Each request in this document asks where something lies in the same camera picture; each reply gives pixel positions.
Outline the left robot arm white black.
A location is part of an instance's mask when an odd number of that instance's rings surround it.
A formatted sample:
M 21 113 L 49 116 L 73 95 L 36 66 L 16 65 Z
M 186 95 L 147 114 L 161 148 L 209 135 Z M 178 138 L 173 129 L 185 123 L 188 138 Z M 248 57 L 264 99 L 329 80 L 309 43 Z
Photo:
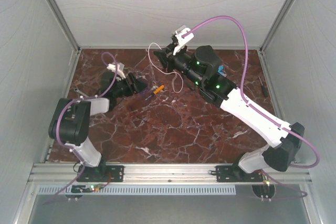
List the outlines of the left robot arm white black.
M 102 154 L 89 139 L 90 117 L 111 112 L 117 99 L 141 93 L 146 88 L 147 84 L 131 72 L 125 77 L 113 72 L 104 73 L 94 96 L 59 99 L 49 125 L 49 137 L 73 152 L 80 163 L 89 168 L 89 175 L 94 180 L 104 180 L 108 168 L 102 165 Z

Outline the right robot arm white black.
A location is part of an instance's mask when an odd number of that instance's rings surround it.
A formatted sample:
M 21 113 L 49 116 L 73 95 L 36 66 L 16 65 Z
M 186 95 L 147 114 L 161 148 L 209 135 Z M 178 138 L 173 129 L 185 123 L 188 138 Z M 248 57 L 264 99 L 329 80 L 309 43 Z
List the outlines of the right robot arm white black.
M 237 117 L 257 132 L 266 145 L 244 153 L 232 165 L 231 174 L 242 181 L 257 170 L 272 168 L 285 172 L 294 160 L 305 128 L 300 123 L 289 124 L 249 100 L 227 77 L 219 73 L 221 58 L 210 46 L 200 46 L 191 55 L 183 48 L 175 55 L 175 44 L 154 51 L 166 72 L 177 70 L 198 88 L 199 94 L 225 112 Z

